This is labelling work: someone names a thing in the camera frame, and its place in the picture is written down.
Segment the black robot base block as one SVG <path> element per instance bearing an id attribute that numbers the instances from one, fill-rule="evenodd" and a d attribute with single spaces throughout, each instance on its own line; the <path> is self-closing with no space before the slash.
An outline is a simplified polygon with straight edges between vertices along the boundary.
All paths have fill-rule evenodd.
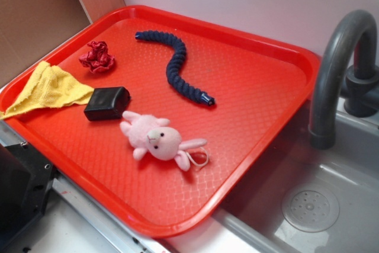
<path id="1" fill-rule="evenodd" d="M 44 216 L 55 170 L 31 144 L 1 146 L 1 252 Z"/>

